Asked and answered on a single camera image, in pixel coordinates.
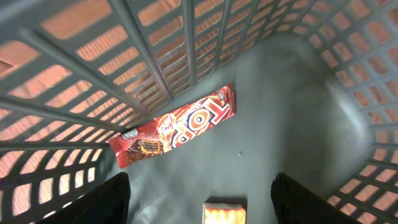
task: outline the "plastic mesh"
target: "plastic mesh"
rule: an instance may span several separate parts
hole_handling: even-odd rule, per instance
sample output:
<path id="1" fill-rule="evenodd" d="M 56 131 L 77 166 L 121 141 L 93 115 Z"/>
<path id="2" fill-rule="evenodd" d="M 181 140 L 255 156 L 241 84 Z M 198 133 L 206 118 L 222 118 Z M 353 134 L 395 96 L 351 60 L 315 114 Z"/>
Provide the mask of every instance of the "plastic mesh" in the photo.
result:
<path id="1" fill-rule="evenodd" d="M 313 45 L 373 131 L 374 157 L 328 202 L 362 223 L 398 223 L 397 1 L 42 0 L 18 9 L 0 27 L 3 223 L 67 206 L 97 183 L 91 158 L 109 138 L 280 32 Z"/>

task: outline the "chocolate bar image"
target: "chocolate bar image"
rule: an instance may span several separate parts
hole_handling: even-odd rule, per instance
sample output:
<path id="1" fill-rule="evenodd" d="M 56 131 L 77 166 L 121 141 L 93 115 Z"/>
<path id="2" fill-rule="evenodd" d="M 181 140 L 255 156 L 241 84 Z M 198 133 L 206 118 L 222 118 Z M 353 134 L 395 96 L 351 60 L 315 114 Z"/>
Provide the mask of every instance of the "chocolate bar image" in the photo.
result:
<path id="1" fill-rule="evenodd" d="M 129 147 L 129 152 L 139 152 L 147 155 L 158 155 L 163 153 L 163 144 L 160 141 L 138 139 Z"/>

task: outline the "orange package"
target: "orange package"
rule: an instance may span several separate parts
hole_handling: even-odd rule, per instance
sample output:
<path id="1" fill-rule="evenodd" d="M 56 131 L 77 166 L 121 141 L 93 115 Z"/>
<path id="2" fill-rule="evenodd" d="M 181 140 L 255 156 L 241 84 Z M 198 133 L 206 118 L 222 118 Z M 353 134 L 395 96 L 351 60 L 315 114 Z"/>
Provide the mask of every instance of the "orange package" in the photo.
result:
<path id="1" fill-rule="evenodd" d="M 202 224 L 245 224 L 246 211 L 242 205 L 204 203 Z"/>
<path id="2" fill-rule="evenodd" d="M 109 140 L 120 168 L 169 152 L 235 114 L 231 84 Z"/>

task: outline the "small box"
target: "small box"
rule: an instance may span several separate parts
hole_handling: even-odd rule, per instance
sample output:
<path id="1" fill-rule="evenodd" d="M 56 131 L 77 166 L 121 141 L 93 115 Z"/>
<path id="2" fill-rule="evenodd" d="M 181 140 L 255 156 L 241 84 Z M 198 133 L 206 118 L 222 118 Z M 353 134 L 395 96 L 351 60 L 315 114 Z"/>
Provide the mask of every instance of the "small box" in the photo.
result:
<path id="1" fill-rule="evenodd" d="M 202 224 L 245 224 L 246 211 L 242 205 L 204 203 Z"/>

